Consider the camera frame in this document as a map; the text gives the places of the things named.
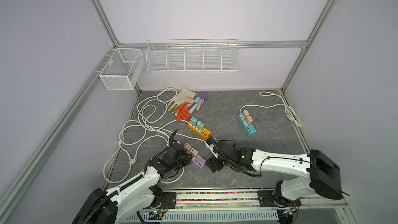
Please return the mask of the pink plug adapter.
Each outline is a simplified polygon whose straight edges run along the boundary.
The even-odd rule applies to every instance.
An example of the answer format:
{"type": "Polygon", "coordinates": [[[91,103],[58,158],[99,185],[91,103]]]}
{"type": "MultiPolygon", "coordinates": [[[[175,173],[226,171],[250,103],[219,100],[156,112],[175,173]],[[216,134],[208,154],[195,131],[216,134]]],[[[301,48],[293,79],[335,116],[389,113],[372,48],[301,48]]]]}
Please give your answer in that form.
{"type": "Polygon", "coordinates": [[[192,149],[192,146],[189,143],[185,143],[184,149],[186,149],[187,151],[190,151],[192,149]]]}
{"type": "Polygon", "coordinates": [[[190,149],[190,153],[191,153],[195,158],[199,155],[199,152],[198,152],[195,148],[190,149]]]}

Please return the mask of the pink plug adapter front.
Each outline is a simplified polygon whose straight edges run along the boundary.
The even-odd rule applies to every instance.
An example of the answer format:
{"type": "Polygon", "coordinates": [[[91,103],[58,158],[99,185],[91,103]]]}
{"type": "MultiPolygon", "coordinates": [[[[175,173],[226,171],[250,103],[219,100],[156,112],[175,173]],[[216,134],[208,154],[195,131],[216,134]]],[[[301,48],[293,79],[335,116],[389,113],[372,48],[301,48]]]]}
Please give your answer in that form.
{"type": "Polygon", "coordinates": [[[191,153],[195,158],[199,155],[199,152],[198,152],[195,148],[190,149],[190,153],[191,153]]]}

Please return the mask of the purple power strip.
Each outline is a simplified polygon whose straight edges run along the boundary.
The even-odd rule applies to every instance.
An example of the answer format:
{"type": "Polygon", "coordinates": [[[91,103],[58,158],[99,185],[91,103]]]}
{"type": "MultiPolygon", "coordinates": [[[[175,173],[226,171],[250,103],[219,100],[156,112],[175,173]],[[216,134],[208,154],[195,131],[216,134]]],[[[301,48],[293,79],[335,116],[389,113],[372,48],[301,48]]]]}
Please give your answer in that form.
{"type": "Polygon", "coordinates": [[[200,155],[193,157],[191,161],[194,165],[196,165],[199,168],[204,168],[206,166],[206,160],[200,155]]]}

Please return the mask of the green plug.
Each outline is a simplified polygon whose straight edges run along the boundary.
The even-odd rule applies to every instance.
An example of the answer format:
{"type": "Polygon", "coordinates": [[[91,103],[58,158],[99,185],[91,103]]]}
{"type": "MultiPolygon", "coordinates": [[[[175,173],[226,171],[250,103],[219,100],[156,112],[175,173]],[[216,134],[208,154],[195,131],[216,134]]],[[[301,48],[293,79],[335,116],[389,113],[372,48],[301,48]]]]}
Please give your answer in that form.
{"type": "Polygon", "coordinates": [[[201,122],[201,121],[197,121],[196,127],[197,127],[198,129],[203,129],[203,128],[204,128],[204,123],[201,122]]]}

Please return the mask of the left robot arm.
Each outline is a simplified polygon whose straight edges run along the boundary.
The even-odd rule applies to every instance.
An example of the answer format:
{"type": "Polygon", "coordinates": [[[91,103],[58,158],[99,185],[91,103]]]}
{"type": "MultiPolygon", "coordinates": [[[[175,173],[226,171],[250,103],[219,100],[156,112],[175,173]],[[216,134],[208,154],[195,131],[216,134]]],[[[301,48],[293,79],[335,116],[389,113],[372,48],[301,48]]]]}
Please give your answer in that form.
{"type": "Polygon", "coordinates": [[[160,207],[165,200],[157,184],[189,165],[192,157],[183,145],[173,142],[125,183],[91,192],[72,223],[119,224],[141,209],[160,207]]]}

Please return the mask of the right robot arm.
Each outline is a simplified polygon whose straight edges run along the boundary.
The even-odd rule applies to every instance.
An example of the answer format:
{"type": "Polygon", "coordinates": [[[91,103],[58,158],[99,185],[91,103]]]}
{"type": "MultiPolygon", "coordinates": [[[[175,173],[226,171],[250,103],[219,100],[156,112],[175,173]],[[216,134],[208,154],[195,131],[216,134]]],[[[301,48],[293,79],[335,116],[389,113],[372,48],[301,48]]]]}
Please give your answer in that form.
{"type": "Polygon", "coordinates": [[[247,176],[260,178],[263,172],[293,175],[291,180],[280,180],[272,193],[261,196],[261,201],[275,207],[298,206],[304,197],[319,195],[331,200],[341,200],[340,167],[323,152],[312,149],[310,153],[287,155],[244,147],[237,149],[231,141],[216,140],[209,136],[205,142],[213,157],[206,161],[215,173],[224,167],[247,176]]]}

